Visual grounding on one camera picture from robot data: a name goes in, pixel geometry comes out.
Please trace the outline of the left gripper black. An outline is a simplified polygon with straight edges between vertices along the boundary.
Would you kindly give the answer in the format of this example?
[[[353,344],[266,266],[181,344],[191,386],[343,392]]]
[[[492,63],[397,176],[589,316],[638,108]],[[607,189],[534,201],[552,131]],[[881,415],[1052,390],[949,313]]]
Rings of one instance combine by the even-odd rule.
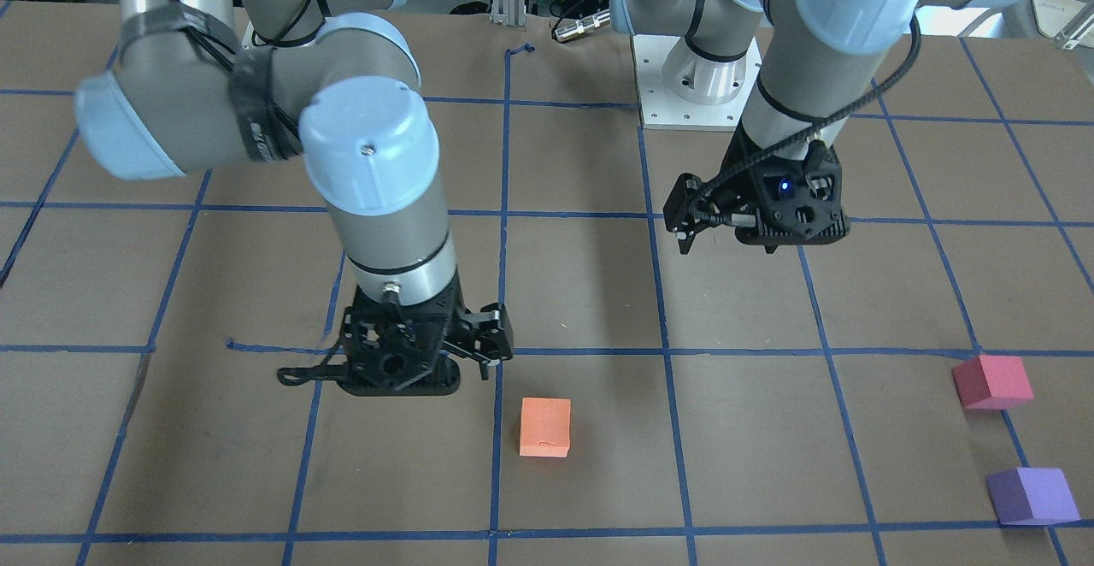
[[[746,245],[763,245],[769,254],[782,245],[828,245],[850,231],[845,219],[843,168],[831,146],[806,145],[803,160],[778,155],[733,176],[722,190],[703,190],[703,180],[680,173],[663,206],[663,220],[675,235],[680,255],[695,236],[711,227],[728,226],[731,215],[754,215],[756,224],[738,227]]]

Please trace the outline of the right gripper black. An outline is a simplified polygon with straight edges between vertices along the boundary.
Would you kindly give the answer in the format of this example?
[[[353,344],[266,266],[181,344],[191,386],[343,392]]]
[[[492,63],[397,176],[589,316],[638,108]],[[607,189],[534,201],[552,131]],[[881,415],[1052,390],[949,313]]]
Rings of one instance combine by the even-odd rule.
[[[459,278],[422,304],[394,307],[356,290],[345,309],[340,343],[344,363],[278,368],[282,386],[333,380],[354,396],[445,396],[461,384],[458,363],[444,351],[462,305]],[[457,317],[457,355],[476,361],[482,380],[489,367],[515,355],[513,328],[504,304],[488,304]]]

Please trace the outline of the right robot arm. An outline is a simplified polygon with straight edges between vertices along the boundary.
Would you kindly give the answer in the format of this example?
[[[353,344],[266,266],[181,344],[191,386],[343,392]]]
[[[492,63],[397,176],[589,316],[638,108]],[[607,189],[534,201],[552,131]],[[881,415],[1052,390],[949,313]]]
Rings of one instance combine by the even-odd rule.
[[[354,396],[438,396],[513,356],[507,309],[462,301],[421,68],[380,9],[406,0],[120,0],[113,70],[75,96],[79,132],[123,180],[303,157],[356,275],[331,353],[279,368]]]

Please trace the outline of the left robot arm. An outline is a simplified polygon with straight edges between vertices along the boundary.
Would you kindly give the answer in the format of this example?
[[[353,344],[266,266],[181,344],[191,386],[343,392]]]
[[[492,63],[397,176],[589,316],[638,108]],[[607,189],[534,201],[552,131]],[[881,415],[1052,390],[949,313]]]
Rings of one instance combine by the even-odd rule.
[[[680,254],[735,228],[745,245],[828,245],[848,234],[835,140],[852,113],[918,59],[922,5],[1004,8],[1019,0],[609,0],[612,25],[679,36],[689,60],[738,68],[766,18],[773,36],[718,174],[683,173],[663,207]]]

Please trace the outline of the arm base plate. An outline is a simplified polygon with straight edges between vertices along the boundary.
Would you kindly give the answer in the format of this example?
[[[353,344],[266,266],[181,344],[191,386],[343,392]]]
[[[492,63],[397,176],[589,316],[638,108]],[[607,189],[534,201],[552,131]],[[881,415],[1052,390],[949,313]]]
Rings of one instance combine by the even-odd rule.
[[[701,58],[684,38],[665,35],[636,35],[632,51],[642,122],[652,129],[733,131],[763,63],[756,41],[731,62]]]

